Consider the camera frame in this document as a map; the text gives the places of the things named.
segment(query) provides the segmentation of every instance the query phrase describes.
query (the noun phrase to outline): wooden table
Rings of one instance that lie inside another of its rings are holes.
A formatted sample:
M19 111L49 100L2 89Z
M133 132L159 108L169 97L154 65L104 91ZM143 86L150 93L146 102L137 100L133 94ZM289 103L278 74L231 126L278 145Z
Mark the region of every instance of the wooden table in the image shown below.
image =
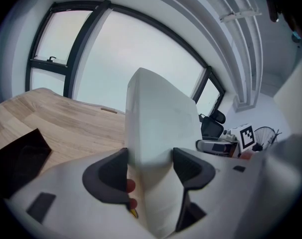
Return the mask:
M52 149L41 172L124 146L125 115L41 88L0 104L0 149L38 128Z

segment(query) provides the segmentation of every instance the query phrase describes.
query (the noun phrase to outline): window frame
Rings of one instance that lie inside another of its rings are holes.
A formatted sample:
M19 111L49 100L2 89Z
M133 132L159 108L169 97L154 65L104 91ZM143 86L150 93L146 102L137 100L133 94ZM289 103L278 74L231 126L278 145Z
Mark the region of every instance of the window frame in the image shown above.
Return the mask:
M103 13L109 8L113 9L113 11L117 11L117 12L129 15L129 16L132 16L134 18L144 21L145 23L147 23L147 24L155 27L159 31L163 32L164 34L166 34L167 36L172 38L180 46L182 46L202 66L202 68L205 69L202 79L199 80L199 82L197 83L197 86L195 87L194 94L192 95L192 99L195 101L195 103L198 102L208 79L210 79L212 81L213 85L217 88L217 90L220 93L220 96L217 99L213 110L218 109L218 107L221 104L222 99L224 97L225 90L224 90L220 80L213 73L212 67L209 66L204 61L204 59L196 52L196 50L194 50L194 48L190 44L188 44L181 36L179 36L177 33L175 33L172 29L170 29L163 23L161 23L161 22L157 21L156 19L154 19L142 12L139 12L137 10L134 10L134 9L122 6L122 5L111 3L111 1L109 1L109 0L68 1L68 2L60 2L60 3L54 2L52 4L52 6L49 8L48 12L42 19L42 21L38 27L38 30L36 32L36 35L34 37L34 40L32 42L32 45L31 45L28 62L27 62L27 68L26 68L25 90L26 91L30 90L31 69L39 68L39 69L42 69L45 71L65 75L63 96L67 97L67 98L72 98L76 73L77 73L80 59L81 59L82 53L84 51L84 48L86 46L86 43L87 43L88 39L90 38L90 35L91 35L95 25L98 23L101 16L103 15ZM44 33L44 30L45 30L51 16L56 12L72 11L72 10L91 10L92 13L88 16L88 18L84 22L83 26L81 27L81 29L71 47L66 65L35 59L36 51L37 51L41 36Z

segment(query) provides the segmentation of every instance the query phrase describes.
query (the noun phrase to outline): fan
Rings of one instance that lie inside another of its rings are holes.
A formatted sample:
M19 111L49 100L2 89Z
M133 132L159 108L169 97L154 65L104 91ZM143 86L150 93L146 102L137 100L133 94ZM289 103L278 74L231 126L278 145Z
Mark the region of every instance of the fan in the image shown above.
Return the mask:
M281 134L277 130L275 133L274 129L269 126L263 126L255 130L256 143L263 148L267 149L274 142L277 142L277 136Z

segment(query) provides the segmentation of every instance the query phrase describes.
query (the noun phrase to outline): window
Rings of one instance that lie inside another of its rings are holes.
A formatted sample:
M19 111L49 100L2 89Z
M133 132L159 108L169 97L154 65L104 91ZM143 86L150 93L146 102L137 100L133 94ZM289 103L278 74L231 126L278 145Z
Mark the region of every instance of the window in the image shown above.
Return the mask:
M225 91L212 68L161 22L108 0L54 3L35 35L26 91L125 111L127 84L140 68L163 76L209 115Z
M89 56L81 61L73 98L125 112L127 85L140 67L161 75L187 96L202 66L179 44L153 26L119 12L104 22Z

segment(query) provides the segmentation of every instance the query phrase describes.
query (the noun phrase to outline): frosted glass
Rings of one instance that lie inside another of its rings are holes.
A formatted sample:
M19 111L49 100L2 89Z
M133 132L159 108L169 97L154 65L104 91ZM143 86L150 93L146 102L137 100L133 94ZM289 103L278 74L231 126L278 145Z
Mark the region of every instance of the frosted glass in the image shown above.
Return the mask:
M48 88L59 95L63 95L65 76L62 74L56 74L42 69L32 68L30 79L30 89L32 90L38 88Z
M203 71L173 39L119 12L112 11L93 36L96 40L86 47L89 55L81 59L73 93L82 102L125 112L127 85L140 67L163 76L190 97Z
M220 92L217 90L211 80L208 79L200 99L196 104L198 113L209 116L219 96Z
M91 11L72 10L54 13L40 39L35 59L66 64L71 47Z

